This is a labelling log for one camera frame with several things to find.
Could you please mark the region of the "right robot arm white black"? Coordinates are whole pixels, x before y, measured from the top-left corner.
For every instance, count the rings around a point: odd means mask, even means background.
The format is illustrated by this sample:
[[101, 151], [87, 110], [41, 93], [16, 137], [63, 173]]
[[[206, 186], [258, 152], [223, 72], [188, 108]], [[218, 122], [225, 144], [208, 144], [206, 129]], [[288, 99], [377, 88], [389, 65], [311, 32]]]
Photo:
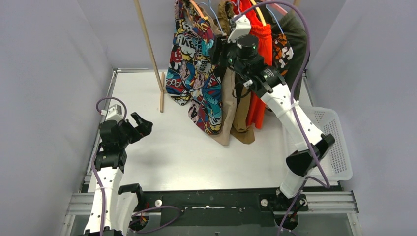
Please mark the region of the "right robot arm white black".
[[315, 126], [293, 99], [283, 76], [264, 62], [256, 37], [243, 35], [235, 41], [217, 38], [210, 56], [214, 63], [240, 75], [240, 83], [273, 111], [293, 139], [296, 151], [286, 158], [288, 172], [276, 197], [281, 209], [290, 209], [296, 204], [296, 194], [304, 180], [327, 155], [335, 138]]

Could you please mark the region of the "wooden clothes rack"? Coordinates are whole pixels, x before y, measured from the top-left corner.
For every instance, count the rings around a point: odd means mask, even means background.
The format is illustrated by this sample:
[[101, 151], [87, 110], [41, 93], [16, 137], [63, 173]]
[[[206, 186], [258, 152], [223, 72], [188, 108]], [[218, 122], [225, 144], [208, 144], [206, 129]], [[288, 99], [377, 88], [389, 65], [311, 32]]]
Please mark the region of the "wooden clothes rack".
[[164, 94], [166, 93], [165, 87], [163, 85], [163, 83], [165, 82], [165, 73], [162, 72], [162, 75], [159, 74], [158, 66], [157, 66], [156, 59], [155, 59], [155, 56], [154, 56], [154, 52], [153, 52], [153, 49], [152, 49], [151, 41], [150, 41], [150, 38], [149, 38], [149, 33], [148, 33], [148, 30], [147, 30], [147, 26], [146, 26], [146, 23], [145, 23], [145, 20], [144, 20], [144, 17], [143, 17], [143, 13], [142, 13], [142, 9], [141, 9], [141, 6], [140, 6], [140, 1], [139, 0], [133, 0], [133, 3], [135, 5], [137, 17], [138, 17], [139, 23], [140, 23], [141, 28], [142, 28], [142, 33], [143, 33], [143, 36], [144, 36], [144, 39], [145, 39], [145, 43], [146, 43], [146, 46], [147, 46], [150, 61], [151, 61], [151, 64], [152, 64], [152, 67], [153, 67], [153, 70], [154, 70], [154, 73], [155, 73], [155, 76], [156, 76], [156, 80], [157, 80], [157, 83], [158, 83], [159, 91], [160, 91], [159, 112], [163, 113], [164, 112]]

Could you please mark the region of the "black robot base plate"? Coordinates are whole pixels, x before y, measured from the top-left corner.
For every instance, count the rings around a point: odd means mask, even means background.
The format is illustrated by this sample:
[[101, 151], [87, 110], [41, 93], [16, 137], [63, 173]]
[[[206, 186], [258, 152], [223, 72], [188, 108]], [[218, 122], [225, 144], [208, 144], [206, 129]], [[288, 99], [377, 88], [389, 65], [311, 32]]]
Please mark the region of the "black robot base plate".
[[283, 225], [293, 230], [298, 214], [308, 211], [305, 194], [293, 204], [277, 188], [146, 191], [133, 211], [129, 231], [154, 232], [158, 227]]

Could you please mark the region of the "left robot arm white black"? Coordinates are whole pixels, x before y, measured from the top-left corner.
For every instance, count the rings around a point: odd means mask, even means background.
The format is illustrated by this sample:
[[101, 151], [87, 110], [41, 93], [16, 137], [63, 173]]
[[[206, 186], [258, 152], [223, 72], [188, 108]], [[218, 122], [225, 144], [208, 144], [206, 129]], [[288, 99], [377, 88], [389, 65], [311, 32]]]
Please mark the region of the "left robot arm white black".
[[126, 235], [133, 211], [145, 205], [140, 184], [121, 185], [121, 180], [127, 161], [126, 147], [149, 135], [153, 124], [136, 112], [131, 117], [136, 126], [123, 118], [111, 118], [99, 126], [101, 142], [93, 167], [96, 186], [85, 236]]

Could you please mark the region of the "wooden clothes hanger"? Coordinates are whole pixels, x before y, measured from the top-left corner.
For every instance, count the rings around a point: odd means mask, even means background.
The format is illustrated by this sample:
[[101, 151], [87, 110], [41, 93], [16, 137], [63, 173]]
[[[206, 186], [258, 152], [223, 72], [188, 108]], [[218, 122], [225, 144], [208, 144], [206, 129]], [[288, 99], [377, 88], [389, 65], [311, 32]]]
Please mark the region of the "wooden clothes hanger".
[[197, 5], [197, 3], [194, 0], [187, 0], [187, 2], [189, 2], [195, 9], [195, 11], [198, 13], [198, 15], [203, 18], [204, 14], [201, 11], [201, 9], [199, 8], [199, 6]]

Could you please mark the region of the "white plastic basket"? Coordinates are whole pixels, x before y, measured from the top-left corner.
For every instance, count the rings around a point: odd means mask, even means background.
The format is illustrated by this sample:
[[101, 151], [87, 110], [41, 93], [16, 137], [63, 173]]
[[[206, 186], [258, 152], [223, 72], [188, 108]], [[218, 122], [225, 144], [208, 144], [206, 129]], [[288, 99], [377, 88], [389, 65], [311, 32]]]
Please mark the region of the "white plastic basket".
[[273, 102], [271, 108], [284, 129], [282, 186], [300, 186], [306, 176], [330, 182], [352, 178], [342, 127], [334, 110], [288, 102]]

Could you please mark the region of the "comic print shorts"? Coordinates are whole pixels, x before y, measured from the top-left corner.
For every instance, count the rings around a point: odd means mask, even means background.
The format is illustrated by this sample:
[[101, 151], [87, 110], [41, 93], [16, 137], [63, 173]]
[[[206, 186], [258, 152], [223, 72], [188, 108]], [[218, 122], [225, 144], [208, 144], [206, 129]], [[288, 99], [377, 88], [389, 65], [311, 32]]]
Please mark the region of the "comic print shorts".
[[222, 129], [222, 85], [210, 58], [216, 35], [209, 17], [201, 18], [186, 0], [174, 2], [174, 17], [166, 91], [177, 104], [190, 105], [188, 116], [197, 127], [217, 135]]

